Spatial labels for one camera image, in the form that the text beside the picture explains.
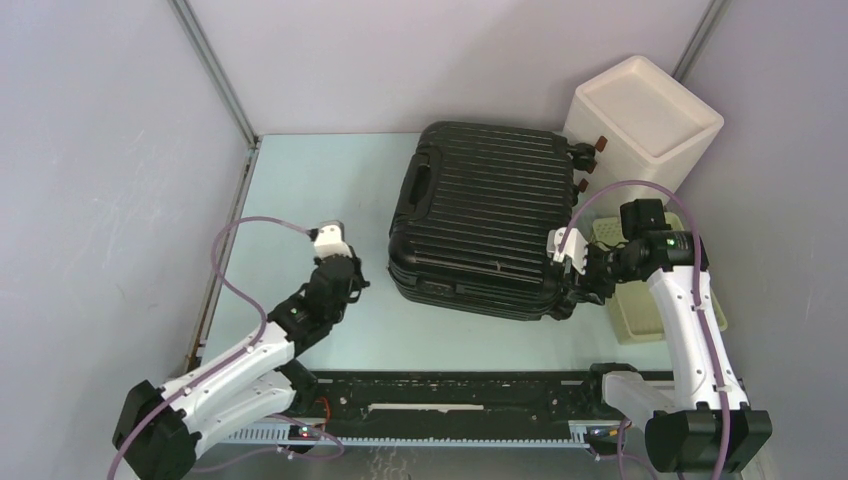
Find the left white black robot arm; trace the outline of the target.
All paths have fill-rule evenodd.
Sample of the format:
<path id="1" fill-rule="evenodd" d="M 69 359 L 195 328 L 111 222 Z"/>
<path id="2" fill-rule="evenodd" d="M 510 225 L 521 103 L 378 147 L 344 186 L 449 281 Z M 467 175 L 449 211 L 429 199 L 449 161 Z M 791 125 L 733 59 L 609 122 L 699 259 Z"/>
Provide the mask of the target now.
<path id="1" fill-rule="evenodd" d="M 254 421 L 311 412 L 317 381 L 297 358 L 329 335 L 368 285 L 357 257 L 319 259 L 307 283 L 212 363 L 160 387 L 134 386 L 113 434 L 108 478 L 126 465 L 139 479 L 181 479 Z"/>

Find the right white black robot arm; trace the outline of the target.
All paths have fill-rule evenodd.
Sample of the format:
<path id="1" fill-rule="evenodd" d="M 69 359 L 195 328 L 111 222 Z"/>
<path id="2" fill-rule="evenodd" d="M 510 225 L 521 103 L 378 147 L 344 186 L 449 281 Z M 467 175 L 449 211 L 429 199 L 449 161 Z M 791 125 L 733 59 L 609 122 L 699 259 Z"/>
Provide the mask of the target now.
<path id="1" fill-rule="evenodd" d="M 643 431 L 654 469 L 665 473 L 741 472 L 771 437 L 765 410 L 752 408 L 734 374 L 713 309 L 708 261 L 692 232 L 673 228 L 659 199 L 620 208 L 622 243 L 598 246 L 576 229 L 548 234 L 547 253 L 564 267 L 573 303 L 601 305 L 617 286 L 643 282 L 659 311 L 674 395 L 632 367 L 600 367 L 581 392 L 596 418 L 621 412 Z"/>

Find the black ribbed hard-shell suitcase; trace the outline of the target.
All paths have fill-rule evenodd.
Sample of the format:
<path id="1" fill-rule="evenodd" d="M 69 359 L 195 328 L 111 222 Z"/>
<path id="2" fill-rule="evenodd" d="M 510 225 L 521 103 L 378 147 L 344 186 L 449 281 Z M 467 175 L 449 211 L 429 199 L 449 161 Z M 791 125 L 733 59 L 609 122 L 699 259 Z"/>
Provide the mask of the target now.
<path id="1" fill-rule="evenodd" d="M 438 121 L 421 133 L 389 228 L 388 272 L 418 303 L 518 321 L 576 306 L 548 253 L 596 149 L 542 130 Z"/>

